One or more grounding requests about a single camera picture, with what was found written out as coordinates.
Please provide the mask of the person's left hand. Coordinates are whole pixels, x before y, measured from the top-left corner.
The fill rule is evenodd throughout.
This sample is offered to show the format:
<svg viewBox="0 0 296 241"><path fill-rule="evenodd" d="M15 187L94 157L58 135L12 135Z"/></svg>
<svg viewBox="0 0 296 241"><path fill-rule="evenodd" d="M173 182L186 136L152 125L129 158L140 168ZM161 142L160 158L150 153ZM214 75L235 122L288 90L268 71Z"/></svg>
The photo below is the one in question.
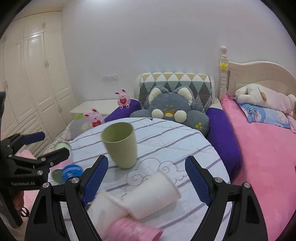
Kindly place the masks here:
<svg viewBox="0 0 296 241"><path fill-rule="evenodd" d="M23 205L24 205L24 191L18 191L14 198L13 198L13 203L15 206L16 210L21 210Z"/></svg>

